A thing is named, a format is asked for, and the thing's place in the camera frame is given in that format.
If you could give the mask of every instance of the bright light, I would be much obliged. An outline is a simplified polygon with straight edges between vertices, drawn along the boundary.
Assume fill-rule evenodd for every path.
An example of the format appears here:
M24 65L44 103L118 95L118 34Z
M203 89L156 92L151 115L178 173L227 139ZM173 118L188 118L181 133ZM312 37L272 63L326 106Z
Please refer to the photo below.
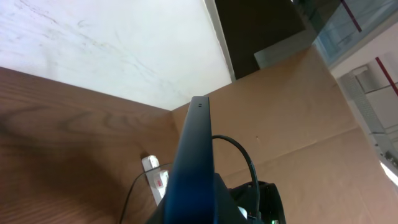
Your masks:
M386 167L382 162L380 162L380 164L381 164L381 167L383 167L384 172L386 173L388 178L390 178L390 180L394 184L396 184L396 186L398 186L398 177L390 169L388 169L388 167Z

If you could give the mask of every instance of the red line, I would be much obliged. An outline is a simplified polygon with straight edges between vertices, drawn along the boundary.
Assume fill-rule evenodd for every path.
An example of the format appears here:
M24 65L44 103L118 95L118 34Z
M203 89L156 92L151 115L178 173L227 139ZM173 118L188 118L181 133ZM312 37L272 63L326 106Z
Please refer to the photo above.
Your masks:
M387 69L385 68L383 63L380 61L379 57L376 57L376 61L379 64L379 66L380 66L381 70L383 71L384 75L388 79L388 82L390 83L390 85L394 89L396 95L398 96L398 88L397 88L396 84L394 83L394 81L392 81L392 78L391 78L390 74L388 74Z
M355 19L354 14L353 14L353 12L351 12L351 10L349 9L349 7L348 7L346 1L345 1L345 0L340 0L340 1L341 1L342 5L344 6L344 8L346 9L346 11L347 11L349 17L350 17L351 20L353 21L353 23L354 23L356 29L358 30L358 32L362 32L361 26L359 25L358 21Z

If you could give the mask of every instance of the black cable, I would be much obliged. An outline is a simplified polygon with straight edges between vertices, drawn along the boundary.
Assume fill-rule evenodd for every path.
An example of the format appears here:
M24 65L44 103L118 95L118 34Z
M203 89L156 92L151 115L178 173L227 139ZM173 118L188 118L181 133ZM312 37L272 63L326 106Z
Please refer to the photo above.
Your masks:
M123 222L123 218L124 218L124 215L126 214L127 205L128 205L128 203L129 203L129 198L130 198L130 195L131 195L131 192L132 192L132 188L134 187L134 184L136 184L136 181L138 180L138 178L140 178L142 175L144 175L144 174L146 174L146 173L148 173L148 172L150 172L150 171L153 171L153 170L156 170L156 169L161 168L161 167L163 167L163 166L167 166L167 165L171 165L171 164L172 164L172 162L169 162L169 163L166 163L166 164L162 164L162 165L160 165L160 166L158 166L158 167L155 167L155 168L153 168L153 169L147 170L147 171L145 171L145 172L142 172L140 175L138 175L138 176L134 179L134 181L132 182L132 185L131 185L131 187L130 187L129 193L127 193L126 201L124 202L124 206L123 206L122 214L121 214L121 216L120 216L119 224L122 224L122 222Z
M246 150L237 142L235 141L233 138L230 138L228 136L224 136L224 135L214 135L211 137L212 139L223 139L225 141L228 141L229 143L231 143L232 145L234 145L235 147L237 147L239 149L239 151L241 151L244 159L246 160L248 166L249 166L249 170L250 170L250 174L251 174L251 180L252 180L252 184L254 186L254 189L256 190L256 204L255 204L255 208L256 208L256 218L261 220L261 214L259 212L259 206L260 206L260 187L259 187L259 181L257 180L257 174L256 174L256 169L254 168L254 164L252 162L252 160L250 159L250 156L248 154L248 152L246 152Z

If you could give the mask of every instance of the marble wall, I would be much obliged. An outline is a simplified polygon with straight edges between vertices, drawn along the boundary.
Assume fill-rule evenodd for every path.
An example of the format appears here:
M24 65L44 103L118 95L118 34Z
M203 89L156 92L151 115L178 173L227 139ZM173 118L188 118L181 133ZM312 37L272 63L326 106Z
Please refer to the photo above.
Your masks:
M0 67L167 110L231 83L202 0L2 0Z

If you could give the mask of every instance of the white power strip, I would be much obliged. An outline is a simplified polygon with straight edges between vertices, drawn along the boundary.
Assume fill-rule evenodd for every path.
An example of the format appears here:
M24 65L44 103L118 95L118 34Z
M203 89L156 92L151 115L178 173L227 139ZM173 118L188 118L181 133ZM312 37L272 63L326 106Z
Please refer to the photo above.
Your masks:
M144 170L148 171L159 166L156 156L148 156L143 158L142 165ZM146 174L149 187L154 195L156 205L160 203L166 194L167 181L169 180L169 172L167 170L154 169Z

